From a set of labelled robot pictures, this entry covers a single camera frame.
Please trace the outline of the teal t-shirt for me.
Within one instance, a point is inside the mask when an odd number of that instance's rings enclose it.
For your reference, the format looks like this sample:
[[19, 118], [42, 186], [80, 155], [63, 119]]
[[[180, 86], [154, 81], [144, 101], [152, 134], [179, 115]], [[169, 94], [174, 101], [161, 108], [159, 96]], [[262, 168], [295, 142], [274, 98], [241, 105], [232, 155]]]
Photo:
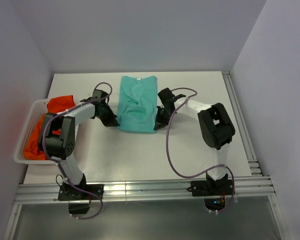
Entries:
[[120, 81], [117, 121], [120, 131], [153, 134], [156, 131], [157, 78], [123, 76]]

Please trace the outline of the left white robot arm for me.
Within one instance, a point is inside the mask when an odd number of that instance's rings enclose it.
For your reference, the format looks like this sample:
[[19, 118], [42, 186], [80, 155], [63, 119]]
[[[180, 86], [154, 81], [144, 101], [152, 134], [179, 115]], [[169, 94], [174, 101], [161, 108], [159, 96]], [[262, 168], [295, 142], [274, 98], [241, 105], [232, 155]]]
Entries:
[[70, 185], [69, 194], [76, 200], [86, 197], [88, 188], [84, 173], [74, 156], [76, 128], [89, 119], [99, 119], [105, 127], [117, 127], [117, 116], [105, 102], [82, 102], [59, 113], [45, 114], [38, 149], [58, 167], [63, 182]]

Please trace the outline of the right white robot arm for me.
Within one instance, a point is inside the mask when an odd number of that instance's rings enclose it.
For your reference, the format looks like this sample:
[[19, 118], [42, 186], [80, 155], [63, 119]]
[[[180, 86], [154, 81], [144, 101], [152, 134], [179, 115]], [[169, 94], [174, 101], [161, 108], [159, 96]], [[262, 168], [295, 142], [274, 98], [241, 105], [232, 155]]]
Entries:
[[[205, 104], [189, 98], [179, 99], [161, 99], [162, 106], [157, 107], [154, 129], [159, 130], [164, 127], [165, 150], [168, 163], [172, 171], [184, 179], [193, 179], [206, 174], [211, 178], [206, 183], [207, 191], [212, 195], [219, 194], [224, 183], [221, 179], [231, 173], [227, 166], [228, 149], [236, 134], [235, 127], [230, 119], [228, 112], [222, 103]], [[174, 116], [181, 113], [198, 121], [201, 135], [205, 144], [213, 149], [213, 166], [194, 175], [183, 175], [174, 167], [169, 150], [170, 130]]]

